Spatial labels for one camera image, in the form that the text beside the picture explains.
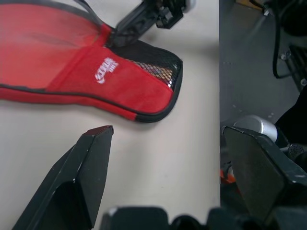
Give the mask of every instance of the black cable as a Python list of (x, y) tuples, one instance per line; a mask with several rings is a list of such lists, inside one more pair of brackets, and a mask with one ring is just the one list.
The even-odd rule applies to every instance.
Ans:
[(261, 5), (260, 3), (256, 2), (256, 0), (249, 0), (249, 2), (253, 4), (254, 6), (261, 8), (263, 11), (265, 10), (264, 5)]
[(297, 69), (294, 72), (284, 74), (284, 75), (279, 75), (277, 72), (277, 62), (278, 62), (278, 53), (279, 53), (279, 48), (280, 48), (280, 40), (281, 40), (281, 17), (280, 17), (280, 12), (279, 12), (279, 5), (278, 5), (278, 0), (273, 0), (272, 3), (272, 10), (275, 16), (275, 45), (274, 45), (274, 53), (273, 53), (273, 74), (277, 79), (283, 79), (289, 76), (292, 76), (295, 73), (298, 73), (299, 71), (305, 69), (307, 66), (303, 66), (302, 68)]
[(91, 15), (93, 22), (95, 22), (97, 25), (103, 24), (103, 21), (97, 16), (97, 14), (85, 0), (74, 0), (74, 2), (82, 6)]
[(293, 36), (307, 35), (307, 0), (288, 0), (287, 3), (285, 7), (279, 4), (282, 9), (281, 27)]

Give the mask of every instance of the black machine part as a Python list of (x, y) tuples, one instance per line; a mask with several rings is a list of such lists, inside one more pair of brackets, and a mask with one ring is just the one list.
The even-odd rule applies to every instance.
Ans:
[(302, 92), (307, 84), (307, 47), (289, 46), (288, 58), (285, 63), (292, 72), (297, 89)]
[(158, 207), (112, 208), (102, 218), (100, 230), (305, 230), (307, 207), (278, 207), (263, 223), (249, 216), (236, 216), (224, 208), (210, 210), (206, 224), (187, 215), (171, 224), (167, 213)]
[(122, 47), (136, 42), (154, 24), (170, 29), (182, 17), (185, 0), (143, 0), (111, 32), (108, 47)]
[(91, 129), (50, 169), (13, 230), (88, 230), (106, 183), (112, 126)]
[(307, 172), (307, 147), (292, 144), (288, 149), (287, 156)]
[(307, 86), (305, 86), (295, 105), (282, 115), (276, 126), (287, 137), (290, 143), (307, 145)]
[(303, 62), (302, 65), (296, 66), (295, 69), (287, 63), (290, 73), (280, 75), (277, 69), (277, 62), (279, 57), (281, 28), (292, 36), (307, 35), (307, 0), (265, 0), (261, 1), (263, 4), (258, 3), (256, 0), (249, 0), (249, 2), (262, 8), (263, 12), (267, 11), (267, 9), (271, 9), (275, 17), (275, 45), (272, 63), (274, 76), (277, 79), (293, 76), (298, 89), (301, 91), (302, 86), (300, 86), (300, 83), (297, 83), (296, 79), (298, 76), (296, 75), (300, 75), (302, 72), (307, 70), (307, 63)]
[(231, 164), (245, 204), (265, 221), (277, 206), (307, 206), (307, 173), (267, 136), (226, 127)]

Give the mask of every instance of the white logo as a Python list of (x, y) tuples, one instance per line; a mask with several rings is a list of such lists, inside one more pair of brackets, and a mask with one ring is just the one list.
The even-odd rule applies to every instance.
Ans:
[(118, 66), (118, 63), (113, 59), (107, 57), (104, 62), (100, 65), (97, 73), (95, 74), (95, 78), (99, 84), (105, 83), (105, 74), (107, 72), (112, 73), (115, 68)]

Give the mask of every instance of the red bag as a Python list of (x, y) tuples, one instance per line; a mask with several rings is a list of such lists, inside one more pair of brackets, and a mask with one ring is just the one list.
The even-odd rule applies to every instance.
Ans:
[(107, 48), (111, 28), (47, 0), (0, 0), (0, 99), (82, 104), (156, 122), (174, 107), (182, 61), (138, 41)]

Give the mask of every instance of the black trim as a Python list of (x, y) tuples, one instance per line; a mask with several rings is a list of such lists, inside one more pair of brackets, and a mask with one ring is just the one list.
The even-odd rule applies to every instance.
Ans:
[(177, 80), (177, 83), (176, 83), (176, 86), (175, 86), (175, 89), (174, 89), (174, 92), (173, 92), (173, 96), (172, 96), (172, 99), (171, 99), (169, 105), (163, 111), (155, 113), (155, 114), (139, 112), (139, 111), (130, 109), (128, 107), (125, 107), (123, 105), (120, 105), (118, 103), (115, 103), (113, 101), (110, 101), (110, 100), (107, 100), (107, 99), (104, 99), (104, 98), (100, 98), (100, 97), (97, 97), (95, 95), (91, 95), (91, 94), (87, 94), (87, 93), (46, 92), (46, 91), (43, 91), (42, 89), (34, 90), (34, 89), (29, 89), (29, 88), (24, 87), (24, 86), (10, 86), (10, 85), (6, 85), (6, 84), (0, 84), (0, 88), (3, 87), (5, 89), (18, 90), (18, 91), (30, 92), (30, 93), (36, 93), (36, 94), (89, 97), (89, 98), (93, 98), (93, 99), (96, 99), (96, 100), (100, 100), (100, 101), (115, 105), (119, 108), (122, 108), (122, 109), (125, 109), (127, 111), (130, 111), (130, 112), (137, 114), (137, 117), (135, 119), (136, 121), (151, 123), (151, 122), (157, 122), (159, 120), (162, 120), (164, 117), (166, 117), (171, 112), (171, 110), (173, 109), (173, 107), (175, 106), (175, 103), (177, 101), (179, 91), (180, 91), (180, 87), (181, 87), (181, 82), (182, 82), (182, 68), (179, 72), (178, 80)]
[[(182, 60), (179, 57), (177, 57), (175, 54), (165, 49), (154, 47), (140, 40), (137, 40), (135, 43), (127, 45), (127, 46), (110, 47), (109, 49), (117, 56), (120, 56), (121, 58), (124, 58), (126, 60), (129, 60), (132, 62), (140, 62), (142, 64), (147, 64), (147, 65), (154, 65), (160, 68), (166, 68), (166, 69), (171, 70), (172, 71), (172, 75), (171, 75), (172, 84), (170, 88), (174, 91), (178, 73), (180, 72), (180, 69), (177, 69), (177, 67), (179, 68), (182, 67)], [(142, 66), (140, 67), (143, 70), (152, 74), (149, 69), (144, 68)], [(159, 77), (157, 78), (164, 84), (166, 85), (169, 84), (169, 80), (160, 79)]]
[(137, 113), (137, 116), (135, 118), (136, 121), (140, 122), (146, 122), (146, 123), (152, 123), (152, 122), (157, 122), (165, 118), (174, 108), (176, 101), (179, 96), (180, 88), (181, 88), (181, 83), (182, 83), (182, 76), (183, 76), (183, 71), (182, 68), (178, 74), (177, 82), (174, 88), (173, 96), (168, 104), (168, 106), (161, 112), (157, 114), (145, 114), (145, 113)]

